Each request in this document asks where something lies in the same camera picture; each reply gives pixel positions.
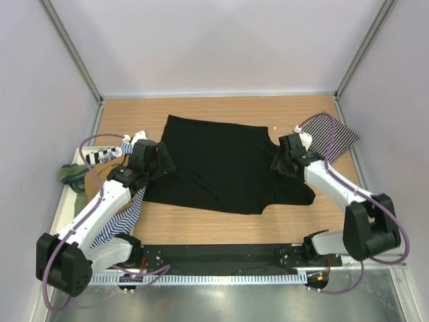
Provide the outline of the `black white striped tank top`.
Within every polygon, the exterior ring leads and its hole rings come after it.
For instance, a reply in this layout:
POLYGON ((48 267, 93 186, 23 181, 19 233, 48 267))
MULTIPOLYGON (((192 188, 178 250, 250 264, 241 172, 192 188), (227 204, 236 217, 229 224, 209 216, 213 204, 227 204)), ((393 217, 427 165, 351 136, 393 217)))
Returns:
POLYGON ((359 139, 354 130, 326 111, 304 121, 301 128, 312 136, 310 151, 323 156, 329 164, 334 164, 359 139))

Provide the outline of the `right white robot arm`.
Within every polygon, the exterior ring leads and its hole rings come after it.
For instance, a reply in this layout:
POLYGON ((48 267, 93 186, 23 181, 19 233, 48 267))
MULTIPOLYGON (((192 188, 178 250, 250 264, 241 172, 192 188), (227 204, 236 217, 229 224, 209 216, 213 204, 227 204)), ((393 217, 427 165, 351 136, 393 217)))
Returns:
POLYGON ((373 195, 339 174, 320 154, 309 152, 311 136, 292 133, 279 138, 271 164, 280 174, 315 186, 343 213, 343 228, 321 231, 304 238, 303 260, 316 266, 328 254, 347 254, 363 261, 401 246, 393 201, 373 195))

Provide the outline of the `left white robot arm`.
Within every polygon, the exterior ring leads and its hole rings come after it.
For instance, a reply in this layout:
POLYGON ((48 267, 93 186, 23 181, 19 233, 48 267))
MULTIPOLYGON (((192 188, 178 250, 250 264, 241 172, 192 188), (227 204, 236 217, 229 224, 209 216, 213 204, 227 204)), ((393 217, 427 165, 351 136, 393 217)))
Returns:
POLYGON ((71 297, 80 295, 90 278, 116 264, 137 267, 141 242, 132 237, 133 223, 112 221, 126 204, 137 205, 147 184, 174 171, 163 142, 139 139, 126 164, 108 173, 101 190, 57 234, 44 233, 36 243, 36 277, 71 297))

